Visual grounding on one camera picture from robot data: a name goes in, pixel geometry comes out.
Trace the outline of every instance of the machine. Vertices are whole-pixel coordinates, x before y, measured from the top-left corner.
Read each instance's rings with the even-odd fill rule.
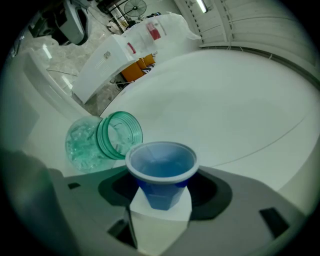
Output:
[[[60,0],[40,10],[34,27],[28,29],[34,38],[52,36],[59,45],[83,45],[90,36],[88,0]]]
[[[81,3],[43,11],[32,35],[83,44],[90,22]],[[68,161],[67,131],[89,113],[32,51],[14,57],[0,82],[8,198],[29,231],[60,255],[273,255],[319,201],[320,93],[270,59],[226,50],[180,56],[127,86],[101,115],[130,112],[144,142],[182,142],[198,153],[201,166],[187,186],[191,213],[173,220],[186,229],[174,236],[168,225],[165,243],[152,239],[162,214],[150,221],[137,207],[138,185],[123,161],[89,174]]]

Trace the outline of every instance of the ceiling light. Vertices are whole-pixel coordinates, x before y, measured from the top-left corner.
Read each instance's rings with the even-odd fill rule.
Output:
[[[196,2],[200,6],[201,11],[205,14],[208,11],[208,8],[206,7],[206,4],[204,3],[204,1],[203,0],[196,0]]]
[[[42,45],[42,49],[44,50],[45,54],[48,56],[48,59],[52,59],[52,56],[51,56],[51,54],[45,44]]]

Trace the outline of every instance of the glass jar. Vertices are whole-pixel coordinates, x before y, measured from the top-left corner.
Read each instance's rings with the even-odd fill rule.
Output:
[[[143,142],[137,119],[128,112],[114,112],[102,119],[86,116],[74,122],[65,138],[65,151],[81,172],[92,173],[113,167],[129,149]]]

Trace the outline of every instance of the black slot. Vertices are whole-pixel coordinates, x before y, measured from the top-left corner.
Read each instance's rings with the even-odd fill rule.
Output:
[[[127,173],[113,182],[111,188],[119,195],[129,199],[131,202],[134,199],[139,186],[135,178],[130,173]]]
[[[277,238],[289,228],[288,223],[274,207],[259,212],[274,238]]]
[[[108,233],[117,238],[122,243],[125,243],[135,249],[134,239],[132,237],[129,224],[125,222],[123,219],[119,220],[116,224],[114,224],[109,230]]]
[[[68,184],[68,187],[69,187],[69,189],[73,190],[73,189],[75,189],[75,188],[77,188],[77,187],[80,187],[80,184],[74,182],[74,183]]]

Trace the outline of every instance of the plastic bag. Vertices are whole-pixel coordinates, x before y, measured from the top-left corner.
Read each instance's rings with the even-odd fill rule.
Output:
[[[147,18],[125,31],[122,36],[127,41],[127,50],[137,58],[166,48],[170,44],[179,44],[185,38],[201,39],[191,32],[184,17],[175,13]]]

